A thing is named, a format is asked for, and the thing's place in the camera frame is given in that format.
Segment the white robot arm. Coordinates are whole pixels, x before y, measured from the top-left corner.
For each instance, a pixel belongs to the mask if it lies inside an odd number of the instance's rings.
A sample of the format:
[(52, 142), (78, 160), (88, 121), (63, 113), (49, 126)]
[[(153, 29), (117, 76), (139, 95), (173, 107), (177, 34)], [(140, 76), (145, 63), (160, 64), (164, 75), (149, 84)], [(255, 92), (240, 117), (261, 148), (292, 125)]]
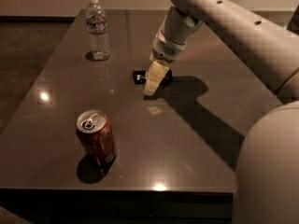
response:
[(240, 148), (232, 224), (299, 224), (299, 36), (230, 0), (170, 1), (144, 93), (156, 92), (189, 36), (208, 26), (244, 66), (236, 84), (263, 88), (280, 102)]

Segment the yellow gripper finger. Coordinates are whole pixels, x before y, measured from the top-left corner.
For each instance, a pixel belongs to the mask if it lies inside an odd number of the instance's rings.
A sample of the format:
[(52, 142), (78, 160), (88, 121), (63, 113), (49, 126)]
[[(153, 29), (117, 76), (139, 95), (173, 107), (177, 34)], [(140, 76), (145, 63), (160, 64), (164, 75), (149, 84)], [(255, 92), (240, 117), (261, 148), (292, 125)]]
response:
[(150, 65), (148, 70), (144, 93), (148, 96), (152, 96), (158, 89), (160, 83), (162, 82), (168, 71), (169, 65), (166, 61), (154, 61)]

